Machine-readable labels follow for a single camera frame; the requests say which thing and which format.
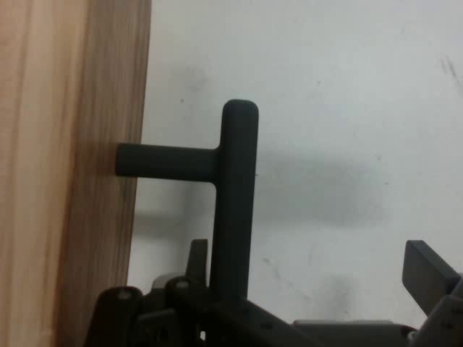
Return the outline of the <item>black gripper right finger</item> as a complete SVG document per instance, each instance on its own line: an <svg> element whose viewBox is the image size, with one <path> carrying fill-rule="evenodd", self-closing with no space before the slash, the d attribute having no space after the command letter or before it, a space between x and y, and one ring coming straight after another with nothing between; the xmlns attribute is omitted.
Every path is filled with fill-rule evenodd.
<svg viewBox="0 0 463 347"><path fill-rule="evenodd" d="M405 246L402 283L426 314L411 346L462 345L462 275L421 240Z"/></svg>

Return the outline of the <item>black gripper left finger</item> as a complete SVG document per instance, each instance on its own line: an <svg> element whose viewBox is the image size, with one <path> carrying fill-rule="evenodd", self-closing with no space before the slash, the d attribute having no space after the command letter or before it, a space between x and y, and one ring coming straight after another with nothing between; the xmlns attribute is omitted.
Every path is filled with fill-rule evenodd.
<svg viewBox="0 0 463 347"><path fill-rule="evenodd" d="M101 293L86 346L317 346L252 302L215 299L205 284L208 242L190 245L186 273L149 294L131 286Z"/></svg>

